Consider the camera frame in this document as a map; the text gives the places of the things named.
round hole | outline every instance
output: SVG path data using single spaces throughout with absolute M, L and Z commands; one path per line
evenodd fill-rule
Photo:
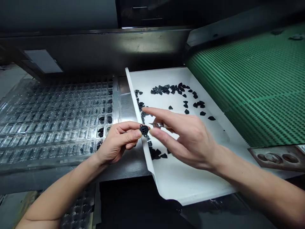
M 276 163 L 276 164 L 283 163 L 283 160 L 278 155 L 276 155 L 274 153 L 266 153 L 265 157 L 270 162 L 273 162 L 273 163 Z
M 295 156 L 292 156 L 290 154 L 283 154 L 282 157 L 285 161 L 288 161 L 290 163 L 298 163 L 299 162 L 299 160 Z
M 257 157 L 262 161 L 267 161 L 267 158 L 263 154 L 259 154 L 259 155 L 257 155 Z

fingernail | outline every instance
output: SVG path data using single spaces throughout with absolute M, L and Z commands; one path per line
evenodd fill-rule
M 135 137 L 141 137 L 141 135 L 142 135 L 142 133 L 141 133 L 140 130 L 136 130 L 136 131 L 134 132 L 134 136 L 135 136 Z

transparent tray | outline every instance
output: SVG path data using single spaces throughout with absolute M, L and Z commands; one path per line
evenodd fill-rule
M 118 97 L 116 77 L 53 86 L 21 80 L 1 101 L 0 172 L 86 159 L 118 122 Z

gray wall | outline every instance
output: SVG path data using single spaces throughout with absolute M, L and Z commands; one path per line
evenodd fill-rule
M 0 6 L 0 32 L 117 27 L 115 0 L 9 0 Z

white tray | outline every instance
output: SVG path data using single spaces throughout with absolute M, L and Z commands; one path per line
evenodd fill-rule
M 136 89 L 143 92 L 143 94 L 138 95 L 138 97 L 140 102 L 144 102 L 145 106 L 162 109 L 168 109 L 169 106 L 172 106 L 172 112 L 176 113 L 184 114 L 185 107 L 183 106 L 183 101 L 187 100 L 190 115 L 198 116 L 219 144 L 228 147 L 248 162 L 259 166 L 248 152 L 248 144 L 188 68 L 179 67 L 139 72 L 129 72 L 128 68 L 125 70 L 139 123 L 142 123 L 142 120 L 134 94 Z M 187 98 L 184 98 L 177 92 L 174 95 L 171 93 L 169 95 L 150 93 L 151 89 L 155 86 L 158 87 L 159 85 L 164 86 L 167 84 L 178 85 L 180 82 L 190 86 L 193 91 L 196 91 L 198 99 L 194 99 L 193 94 L 187 92 L 188 89 L 184 92 L 187 95 Z M 193 107 L 194 102 L 198 102 L 199 100 L 205 102 L 205 108 Z M 199 113 L 201 111 L 206 112 L 206 115 L 200 116 Z M 209 120 L 209 116 L 214 116 L 216 120 Z M 146 116 L 145 124 L 152 128 L 148 123 L 153 120 L 154 117 Z M 175 139 L 178 138 L 178 135 L 170 132 L 168 133 Z M 159 149 L 162 154 L 166 153 L 166 147 L 164 145 L 156 138 L 150 135 L 149 137 L 151 138 L 154 149 Z M 161 158 L 152 161 L 146 138 L 142 136 L 141 140 L 144 147 L 147 168 L 154 177 L 160 196 L 164 199 L 174 199 L 179 201 L 182 205 L 189 205 L 235 192 L 233 186 L 224 179 L 210 172 L 194 169 L 180 162 L 171 154 L 168 155 L 167 159 Z M 266 170 L 285 179 L 301 174 L 282 170 Z

